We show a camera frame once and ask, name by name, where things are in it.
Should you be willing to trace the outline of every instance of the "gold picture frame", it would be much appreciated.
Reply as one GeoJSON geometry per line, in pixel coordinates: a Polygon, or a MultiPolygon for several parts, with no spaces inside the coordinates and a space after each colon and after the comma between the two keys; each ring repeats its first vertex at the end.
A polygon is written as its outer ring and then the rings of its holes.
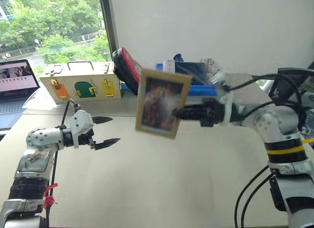
{"type": "Polygon", "coordinates": [[[183,108],[192,76],[142,69],[135,130],[175,139],[180,119],[172,115],[183,108]]]}

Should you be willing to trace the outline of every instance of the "laptop keyboard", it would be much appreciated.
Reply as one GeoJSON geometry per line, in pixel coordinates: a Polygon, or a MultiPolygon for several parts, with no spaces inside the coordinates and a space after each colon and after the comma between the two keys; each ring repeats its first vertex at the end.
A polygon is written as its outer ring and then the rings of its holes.
{"type": "Polygon", "coordinates": [[[23,112],[23,104],[23,101],[0,103],[0,114],[14,114],[23,112]]]}

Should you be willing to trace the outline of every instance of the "black cable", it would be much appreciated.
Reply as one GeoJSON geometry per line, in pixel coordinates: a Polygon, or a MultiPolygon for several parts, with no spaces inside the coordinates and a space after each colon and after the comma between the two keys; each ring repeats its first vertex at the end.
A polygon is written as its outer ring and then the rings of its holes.
{"type": "MultiPolygon", "coordinates": [[[[70,102],[73,104],[75,112],[77,112],[77,110],[80,109],[79,105],[74,100],[68,99],[67,104],[66,104],[65,109],[64,109],[61,125],[64,125],[65,117],[67,115],[70,102]]],[[[53,169],[52,169],[51,185],[54,184],[54,177],[55,177],[55,170],[56,170],[57,160],[58,160],[58,151],[56,151],[54,153],[54,162],[53,162],[53,169]]],[[[53,188],[50,190],[50,196],[52,196],[52,194],[53,194],[53,188]]]]}
{"type": "Polygon", "coordinates": [[[269,166],[265,166],[262,170],[260,170],[250,181],[249,183],[246,184],[246,186],[243,188],[243,190],[240,192],[236,203],[235,203],[235,228],[238,228],[237,226],[237,209],[239,206],[239,202],[241,200],[242,195],[244,194],[244,192],[247,190],[247,188],[249,188],[249,186],[263,173],[267,170],[267,168],[269,168],[269,166]]]}
{"type": "Polygon", "coordinates": [[[50,208],[46,208],[46,224],[47,224],[47,228],[49,228],[49,214],[50,214],[50,208]]]}
{"type": "Polygon", "coordinates": [[[291,87],[294,89],[298,103],[299,103],[300,105],[302,105],[301,96],[300,96],[300,93],[299,93],[299,90],[298,90],[298,87],[296,86],[296,84],[293,82],[292,79],[290,79],[290,78],[287,77],[287,76],[281,75],[281,74],[267,74],[267,75],[258,76],[258,77],[256,77],[256,78],[251,79],[251,80],[248,81],[248,82],[245,82],[245,83],[240,84],[240,85],[235,86],[235,87],[225,86],[225,90],[226,90],[227,92],[230,92],[230,91],[232,91],[232,90],[240,89],[240,88],[242,88],[242,87],[245,87],[245,86],[247,86],[247,85],[250,85],[250,84],[252,84],[253,82],[256,82],[256,81],[258,81],[258,80],[261,80],[261,79],[268,79],[268,78],[273,78],[273,77],[281,78],[281,79],[284,79],[285,81],[287,81],[287,82],[291,85],[291,87]]]}
{"type": "Polygon", "coordinates": [[[250,197],[247,199],[244,207],[243,207],[243,211],[241,214],[241,228],[244,228],[244,216],[245,216],[245,212],[247,209],[247,206],[249,205],[249,202],[251,201],[251,199],[253,198],[253,196],[256,194],[256,192],[273,176],[274,174],[271,173],[268,177],[266,177],[250,194],[250,197]]]}
{"type": "Polygon", "coordinates": [[[284,106],[288,106],[292,109],[294,109],[296,111],[296,113],[298,114],[298,118],[299,118],[299,123],[298,123],[298,129],[301,130],[302,126],[304,126],[305,121],[306,121],[306,110],[305,108],[303,108],[302,106],[299,105],[299,103],[295,102],[295,101],[289,101],[289,100],[285,100],[285,101],[269,101],[263,104],[260,104],[256,107],[254,107],[253,109],[251,109],[249,112],[247,112],[244,116],[243,119],[247,118],[248,116],[250,116],[253,112],[255,112],[256,110],[269,105],[269,104],[278,104],[278,105],[284,105],[284,106]]]}

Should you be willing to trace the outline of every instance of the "red tag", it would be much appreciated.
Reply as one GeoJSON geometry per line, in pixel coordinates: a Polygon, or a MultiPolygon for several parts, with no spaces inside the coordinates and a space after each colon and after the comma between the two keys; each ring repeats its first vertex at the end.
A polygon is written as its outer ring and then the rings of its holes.
{"type": "Polygon", "coordinates": [[[47,187],[46,191],[44,192],[44,197],[46,198],[44,201],[44,209],[51,208],[51,206],[56,203],[53,196],[48,196],[48,192],[58,186],[58,183],[52,184],[47,187]]]}

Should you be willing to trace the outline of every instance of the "laptop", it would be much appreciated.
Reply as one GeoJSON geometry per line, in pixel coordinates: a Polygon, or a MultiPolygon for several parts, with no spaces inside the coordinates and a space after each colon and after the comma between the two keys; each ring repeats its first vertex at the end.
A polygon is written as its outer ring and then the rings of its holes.
{"type": "Polygon", "coordinates": [[[0,63],[0,130],[10,129],[25,101],[39,88],[27,60],[0,63]]]}

